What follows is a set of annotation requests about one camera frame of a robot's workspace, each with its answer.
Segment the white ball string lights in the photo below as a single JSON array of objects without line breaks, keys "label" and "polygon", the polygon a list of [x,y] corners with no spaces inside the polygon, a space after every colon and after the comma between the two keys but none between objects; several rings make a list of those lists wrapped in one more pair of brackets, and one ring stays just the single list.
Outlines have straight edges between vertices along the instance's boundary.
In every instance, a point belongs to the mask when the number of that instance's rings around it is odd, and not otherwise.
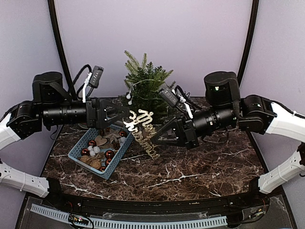
[{"label": "white ball string lights", "polygon": [[144,79],[131,82],[125,79],[124,82],[129,90],[124,97],[129,106],[147,102],[159,102],[162,100],[157,91],[164,81]]}]

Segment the gold merry christmas sign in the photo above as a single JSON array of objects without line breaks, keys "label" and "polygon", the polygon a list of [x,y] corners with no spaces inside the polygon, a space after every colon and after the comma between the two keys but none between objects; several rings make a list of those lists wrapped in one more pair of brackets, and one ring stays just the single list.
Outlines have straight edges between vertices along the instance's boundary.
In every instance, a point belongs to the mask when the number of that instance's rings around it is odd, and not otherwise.
[{"label": "gold merry christmas sign", "polygon": [[151,138],[157,133],[152,124],[154,113],[142,109],[139,109],[138,113],[132,110],[129,112],[129,122],[123,119],[124,126],[152,159],[159,158],[160,154],[155,149],[157,145],[151,142]]}]

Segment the small green christmas tree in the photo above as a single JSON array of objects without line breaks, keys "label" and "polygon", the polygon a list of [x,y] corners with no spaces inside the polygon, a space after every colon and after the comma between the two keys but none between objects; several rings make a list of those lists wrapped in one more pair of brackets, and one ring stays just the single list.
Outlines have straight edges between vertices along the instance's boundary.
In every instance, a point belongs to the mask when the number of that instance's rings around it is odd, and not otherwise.
[{"label": "small green christmas tree", "polygon": [[154,66],[152,62],[148,62],[146,53],[141,62],[127,50],[124,54],[128,57],[125,62],[128,73],[124,79],[127,92],[119,96],[121,104],[134,112],[139,109],[153,112],[152,122],[162,124],[168,116],[169,106],[158,94],[158,89],[173,70],[167,71],[162,66]]}]

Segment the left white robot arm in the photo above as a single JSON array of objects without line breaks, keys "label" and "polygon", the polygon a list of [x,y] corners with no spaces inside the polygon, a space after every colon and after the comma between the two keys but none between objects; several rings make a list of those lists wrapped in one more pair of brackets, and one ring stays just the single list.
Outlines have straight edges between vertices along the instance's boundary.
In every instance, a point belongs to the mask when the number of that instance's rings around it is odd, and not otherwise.
[{"label": "left white robot arm", "polygon": [[[38,146],[21,147],[22,140],[40,133],[45,126],[85,123],[88,127],[104,129],[128,116],[129,109],[108,100],[94,97],[74,100],[63,88],[60,72],[38,74],[32,82],[33,99],[11,107],[0,119],[0,151],[8,153],[17,149],[18,153],[30,154],[30,149],[38,152]],[[0,160],[0,183],[37,195],[48,197],[57,208],[67,204],[67,197],[61,193],[57,179],[38,177],[18,170]]]}]

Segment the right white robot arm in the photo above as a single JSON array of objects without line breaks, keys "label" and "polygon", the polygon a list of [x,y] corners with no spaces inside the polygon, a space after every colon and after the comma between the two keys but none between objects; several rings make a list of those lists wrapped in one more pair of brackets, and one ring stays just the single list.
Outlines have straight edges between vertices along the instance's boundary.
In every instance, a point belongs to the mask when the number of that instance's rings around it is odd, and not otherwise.
[{"label": "right white robot arm", "polygon": [[277,167],[254,178],[243,203],[253,207],[262,194],[269,194],[305,169],[305,117],[282,103],[259,95],[240,96],[234,72],[218,71],[204,77],[207,110],[180,113],[167,122],[152,138],[157,145],[195,148],[199,137],[211,135],[228,126],[261,135],[278,135],[293,139],[297,146],[290,153],[282,143],[272,143],[270,150],[281,153]]}]

